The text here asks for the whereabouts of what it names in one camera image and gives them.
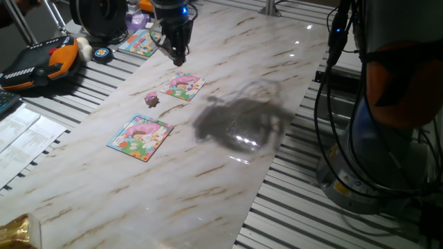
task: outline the metal slatted platform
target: metal slatted platform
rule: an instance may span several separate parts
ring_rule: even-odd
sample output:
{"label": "metal slatted platform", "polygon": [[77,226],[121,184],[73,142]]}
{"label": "metal slatted platform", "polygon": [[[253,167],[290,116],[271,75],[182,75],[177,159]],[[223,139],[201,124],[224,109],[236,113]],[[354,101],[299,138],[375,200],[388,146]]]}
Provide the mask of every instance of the metal slatted platform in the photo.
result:
{"label": "metal slatted platform", "polygon": [[44,89],[21,93],[21,101],[26,103],[26,108],[65,126],[67,130],[0,189],[0,196],[13,194],[14,186],[25,181],[26,175],[38,167],[46,155],[145,62],[145,59],[127,53],[117,51],[114,55],[115,59],[107,65],[87,62],[80,66],[74,77],[52,82]]}
{"label": "metal slatted platform", "polygon": [[[416,248],[419,210],[406,208],[404,219],[358,215],[337,206],[318,187],[321,154],[309,95],[319,85],[310,84],[234,248]],[[329,122],[320,122],[322,146],[331,147]]]}

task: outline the black wire bundle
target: black wire bundle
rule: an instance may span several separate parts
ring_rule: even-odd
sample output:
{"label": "black wire bundle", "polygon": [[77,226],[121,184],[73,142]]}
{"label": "black wire bundle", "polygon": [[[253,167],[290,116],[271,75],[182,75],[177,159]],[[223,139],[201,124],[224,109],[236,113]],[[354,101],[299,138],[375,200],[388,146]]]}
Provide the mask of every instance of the black wire bundle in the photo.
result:
{"label": "black wire bundle", "polygon": [[[329,30],[329,16],[337,9],[335,8],[333,11],[331,11],[328,14],[327,17],[327,27]],[[352,1],[352,16],[351,16],[351,21],[348,23],[347,27],[346,27],[346,31],[343,33],[343,35],[346,35],[349,33],[349,29],[351,24],[354,24],[354,27],[356,25],[360,25],[362,32],[362,36],[363,36],[363,41],[364,41],[364,16],[363,16],[363,0],[358,0],[357,2]],[[364,53],[365,53],[365,49],[364,49],[364,45],[362,46],[362,51],[360,51],[361,54],[361,58],[363,58]],[[337,53],[337,51],[334,51],[334,48],[332,48],[329,51],[329,56],[330,57],[334,57],[334,56],[340,56],[341,51],[339,51],[339,53]],[[333,61],[337,61],[338,58],[328,59],[328,62],[332,62]],[[433,154],[433,157],[435,159],[435,164],[437,166],[437,178],[434,182],[429,183],[427,185],[425,185],[422,188],[418,188],[416,190],[395,190],[395,189],[391,189],[389,187],[384,187],[381,186],[380,184],[377,183],[377,181],[371,176],[369,175],[366,171],[364,167],[361,167],[361,163],[358,160],[358,157],[356,155],[356,152],[354,150],[354,143],[353,143],[353,136],[352,136],[352,130],[353,130],[353,124],[354,124],[354,119],[355,119],[355,115],[356,115],[356,110],[357,107],[359,105],[359,102],[363,96],[363,101],[366,102],[366,108],[368,111],[368,114],[370,116],[371,122],[374,125],[376,134],[378,135],[378,137],[380,137],[380,140],[383,143],[383,146],[385,147],[386,151],[391,155],[392,159],[394,160],[394,162],[397,163],[397,161],[395,160],[395,157],[391,154],[391,150],[388,146],[388,143],[386,142],[386,140],[384,139],[382,133],[380,132],[378,126],[377,126],[377,122],[374,119],[374,116],[372,115],[372,112],[369,108],[368,105],[368,99],[366,96],[366,82],[365,82],[365,77],[366,77],[366,63],[364,61],[362,61],[362,71],[361,71],[361,83],[359,85],[359,90],[357,91],[357,95],[356,95],[356,99],[354,101],[354,108],[352,110],[352,115],[351,115],[351,119],[350,119],[350,123],[349,123],[349,145],[350,145],[350,153],[353,159],[355,159],[355,163],[359,166],[359,170],[364,174],[364,177],[359,173],[359,171],[357,169],[354,168],[354,166],[352,165],[352,163],[349,161],[349,159],[347,158],[345,151],[343,149],[343,146],[341,145],[341,141],[340,138],[337,134],[336,131],[336,127],[335,127],[335,123],[334,123],[334,116],[333,116],[333,111],[332,111],[332,106],[331,106],[331,86],[330,86],[330,75],[332,73],[332,66],[333,64],[328,63],[326,66],[326,70],[325,70],[325,74],[321,80],[320,83],[320,87],[318,89],[318,94],[316,96],[316,101],[315,101],[315,105],[314,105],[314,125],[315,125],[315,129],[316,129],[316,135],[317,135],[317,140],[318,140],[318,144],[321,145],[321,136],[320,136],[320,130],[318,127],[318,103],[320,101],[320,96],[321,93],[323,91],[323,87],[326,86],[327,87],[327,111],[328,111],[328,116],[329,116],[329,121],[331,124],[331,128],[332,128],[332,133],[334,135],[334,139],[336,141],[337,144],[337,148],[340,151],[344,161],[346,162],[347,166],[350,168],[350,170],[352,171],[352,173],[358,177],[363,183],[365,183],[366,185],[368,185],[369,187],[371,187],[373,190],[376,190],[377,192],[379,192],[381,195],[369,195],[369,194],[364,194],[361,192],[358,192],[354,189],[352,189],[351,187],[349,187],[348,185],[346,185],[338,176],[338,174],[335,172],[334,168],[332,167],[331,163],[329,162],[329,158],[326,155],[325,149],[320,146],[320,151],[321,154],[323,155],[323,158],[325,160],[326,165],[329,167],[329,170],[331,171],[331,173],[334,175],[335,179],[344,187],[346,187],[349,191],[351,191],[352,193],[358,194],[359,196],[364,196],[367,198],[371,198],[371,199],[404,199],[404,198],[409,198],[409,197],[414,197],[414,196],[423,196],[423,195],[427,195],[427,194],[432,194],[434,192],[438,191],[438,187],[440,187],[441,184],[441,178],[442,178],[442,174],[443,174],[443,170],[442,170],[442,166],[443,166],[443,151],[442,151],[442,146],[440,144],[440,137],[438,136],[438,132],[437,132],[437,124],[436,121],[433,121],[433,126],[434,126],[434,132],[435,135],[437,136],[437,147],[438,147],[438,155],[437,153],[435,153],[434,148],[432,147],[431,142],[429,141],[428,137],[426,136],[426,134],[423,132],[422,129],[419,130],[419,135],[423,136],[425,138],[425,140],[427,141],[428,145],[430,146],[430,150],[431,153]],[[408,184],[410,185],[411,188],[413,188],[413,184],[408,180],[408,178],[406,177],[406,174],[404,173],[404,171],[401,169],[402,174],[404,175],[404,178],[406,180],[406,182],[408,182]]]}

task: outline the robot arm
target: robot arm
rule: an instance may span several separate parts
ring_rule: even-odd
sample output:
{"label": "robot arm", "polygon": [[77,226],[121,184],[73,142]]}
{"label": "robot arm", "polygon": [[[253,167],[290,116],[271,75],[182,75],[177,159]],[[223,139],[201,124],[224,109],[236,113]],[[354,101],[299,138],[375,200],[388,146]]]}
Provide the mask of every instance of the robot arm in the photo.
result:
{"label": "robot arm", "polygon": [[[151,0],[157,22],[153,25],[162,27],[162,38],[156,41],[151,33],[152,41],[163,54],[181,66],[189,53],[188,44],[191,38],[192,25],[197,18],[197,9],[188,0]],[[188,6],[195,9],[190,19]]]}

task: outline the metal pole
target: metal pole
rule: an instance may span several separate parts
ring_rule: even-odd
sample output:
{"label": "metal pole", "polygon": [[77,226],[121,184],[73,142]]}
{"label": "metal pole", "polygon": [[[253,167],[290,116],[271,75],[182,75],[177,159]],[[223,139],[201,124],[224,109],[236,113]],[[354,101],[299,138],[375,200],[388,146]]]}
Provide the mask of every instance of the metal pole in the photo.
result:
{"label": "metal pole", "polygon": [[261,9],[259,13],[263,15],[270,15],[273,17],[281,17],[282,14],[280,14],[280,12],[275,9],[274,5],[275,0],[266,0],[266,7]]}
{"label": "metal pole", "polygon": [[44,5],[46,6],[46,8],[48,9],[49,13],[51,14],[51,17],[53,18],[55,25],[57,26],[57,28],[60,28],[60,23],[57,20],[57,17],[55,17],[53,10],[51,9],[51,6],[49,5],[47,0],[43,0]]}
{"label": "metal pole", "polygon": [[28,46],[34,46],[38,44],[37,39],[35,39],[34,34],[30,30],[28,23],[26,23],[25,18],[21,14],[19,6],[15,3],[15,1],[11,0],[3,0],[5,3],[6,10],[9,12],[12,20],[14,21],[17,29],[20,32],[20,35],[23,37],[24,41]]}
{"label": "metal pole", "polygon": [[63,28],[66,28],[66,23],[64,23],[63,18],[62,18],[62,16],[61,16],[60,12],[58,11],[58,8],[57,8],[57,6],[55,5],[54,1],[51,1],[51,4],[52,4],[52,6],[53,6],[54,12],[55,12],[55,14],[57,15],[59,21],[62,23],[62,27],[63,27]]}
{"label": "metal pole", "polygon": [[274,9],[275,0],[266,0],[265,12],[266,15],[272,15],[272,10]]}

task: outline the black cable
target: black cable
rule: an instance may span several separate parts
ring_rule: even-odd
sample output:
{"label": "black cable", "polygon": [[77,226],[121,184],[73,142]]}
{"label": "black cable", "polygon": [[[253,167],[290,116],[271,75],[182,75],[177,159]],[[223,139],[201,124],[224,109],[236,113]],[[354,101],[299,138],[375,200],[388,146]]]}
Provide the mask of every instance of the black cable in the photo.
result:
{"label": "black cable", "polygon": [[364,193],[360,193],[354,189],[352,189],[351,187],[349,187],[348,185],[346,185],[346,183],[344,183],[340,177],[338,176],[338,174],[335,172],[334,168],[332,167],[331,163],[329,162],[328,157],[326,156],[326,152],[325,152],[325,148],[323,148],[322,146],[322,142],[321,142],[321,136],[320,136],[320,129],[318,128],[318,103],[320,102],[320,97],[321,97],[321,92],[323,90],[323,87],[326,83],[326,81],[328,81],[329,79],[329,74],[331,73],[331,66],[327,66],[326,67],[326,71],[325,74],[323,75],[323,78],[321,80],[320,83],[320,87],[318,88],[318,92],[317,92],[317,97],[316,97],[316,101],[314,103],[314,126],[316,129],[316,135],[317,135],[317,141],[318,144],[320,145],[320,151],[321,154],[323,155],[323,158],[325,160],[326,165],[329,167],[329,170],[331,171],[331,173],[334,175],[335,179],[346,189],[348,189],[349,191],[351,191],[352,193],[358,194],[360,196],[364,196],[364,197],[368,197],[368,198],[372,198],[372,199],[380,199],[380,196],[373,196],[373,195],[369,195],[369,194],[364,194]]}
{"label": "black cable", "polygon": [[345,53],[358,53],[359,51],[358,50],[354,50],[354,51],[342,50],[342,52],[345,52]]}
{"label": "black cable", "polygon": [[280,4],[280,3],[296,3],[296,2],[294,2],[294,1],[288,1],[288,0],[280,0],[280,1],[278,1],[278,2],[276,2],[275,4],[274,4],[274,7],[277,5],[277,4]]}
{"label": "black cable", "polygon": [[327,31],[330,33],[331,30],[329,29],[329,17],[331,16],[331,14],[338,9],[339,6],[335,7],[335,9],[333,9],[329,14],[327,14],[326,17],[326,26],[327,26]]}
{"label": "black cable", "polygon": [[434,118],[433,120],[433,126],[434,126],[434,133],[435,133],[435,140],[437,142],[437,148],[438,148],[438,153],[440,156],[440,168],[439,168],[439,176],[437,177],[437,181],[441,181],[442,180],[442,175],[443,175],[443,149],[442,149],[442,144],[440,142],[440,135],[438,133],[438,128],[437,128],[437,120]]}
{"label": "black cable", "polygon": [[[356,14],[356,13],[353,13],[353,14],[352,14],[351,19],[353,19],[353,18],[355,17],[355,14]],[[351,24],[352,24],[352,22],[350,21],[349,24],[347,25],[346,32],[345,32],[345,34],[343,34],[343,35],[347,35],[347,34],[348,34]],[[330,68],[331,68],[331,65],[328,65],[327,69],[329,69],[329,70],[327,70],[327,71],[325,72],[325,77],[323,78],[323,82],[322,82],[322,85],[321,85],[321,89],[323,89],[324,84],[327,84],[327,108],[328,108],[328,113],[329,113],[329,121],[330,121],[330,123],[331,123],[331,128],[332,128],[332,132],[333,132],[333,134],[334,134],[334,138],[335,138],[335,140],[336,140],[337,147],[339,148],[339,150],[340,150],[340,152],[341,152],[341,154],[342,154],[343,159],[345,160],[345,162],[347,163],[347,165],[348,165],[348,167],[351,169],[351,171],[354,173],[354,175],[356,175],[357,177],[359,177],[360,180],[362,180],[362,182],[364,182],[366,185],[370,186],[372,189],[378,190],[379,192],[385,192],[385,193],[389,193],[389,194],[391,194],[391,195],[394,195],[393,193],[390,193],[390,192],[388,192],[388,191],[385,191],[385,190],[383,190],[383,189],[380,189],[379,187],[374,186],[372,183],[369,183],[369,182],[365,181],[364,178],[362,178],[362,177],[359,175],[359,173],[353,168],[352,164],[350,163],[350,161],[348,160],[347,156],[345,155],[344,149],[343,149],[343,147],[341,146],[341,142],[340,142],[339,136],[338,136],[338,134],[337,134],[337,132],[336,132],[336,128],[335,128],[335,124],[334,124],[334,117],[333,117],[333,115],[332,115],[332,108],[331,108],[331,103],[330,103],[330,90],[331,90],[331,89],[330,89],[330,86],[329,86],[329,78],[328,78],[328,75],[331,73]],[[314,122],[317,122],[316,120],[318,120],[318,119],[317,119],[316,114],[315,114],[315,112],[314,112]],[[321,144],[321,138],[320,138],[319,135],[318,135],[318,142],[319,142],[319,144]],[[322,150],[322,154],[324,155],[323,157],[325,158],[325,162],[327,163],[329,169],[332,171],[333,175],[334,175],[334,176],[337,178],[337,180],[339,180],[339,182],[343,185],[344,182],[341,181],[341,179],[339,179],[339,177],[337,177],[336,172],[334,171],[334,169],[333,169],[332,166],[330,165],[328,159],[325,157],[325,153],[323,153],[323,150]],[[349,186],[347,186],[346,184],[344,184],[344,185],[346,186],[346,188],[349,189],[349,191],[351,191],[351,188],[350,188]],[[380,198],[379,196],[372,196],[372,195],[363,194],[363,193],[360,193],[360,192],[356,192],[356,194],[360,194],[360,195],[362,195],[362,196],[366,196],[366,197],[370,197],[370,198]],[[403,194],[403,193],[401,193],[401,194],[400,194],[400,193],[396,193],[395,195],[396,195],[396,196],[401,196],[402,198],[405,198],[405,197],[407,197],[407,196],[411,196],[411,194]]]}
{"label": "black cable", "polygon": [[[429,146],[429,149],[431,150],[432,156],[433,156],[434,159],[435,159],[435,165],[437,166],[438,169],[441,169],[441,168],[440,168],[440,164],[438,163],[437,154],[435,153],[435,150],[434,150],[434,148],[433,148],[433,146],[432,146],[432,144],[431,144],[431,141],[429,140],[428,136],[424,133],[424,131],[423,131],[422,128],[419,129],[419,132],[423,135],[424,139],[425,139],[426,142],[428,143],[428,146]],[[441,178],[442,178],[442,171],[439,170],[439,172],[437,173],[437,177],[436,177],[436,179],[435,179],[435,182],[434,182],[433,184],[431,184],[431,185],[434,185],[434,187],[436,187],[437,190],[438,190],[438,187],[440,186]]]}

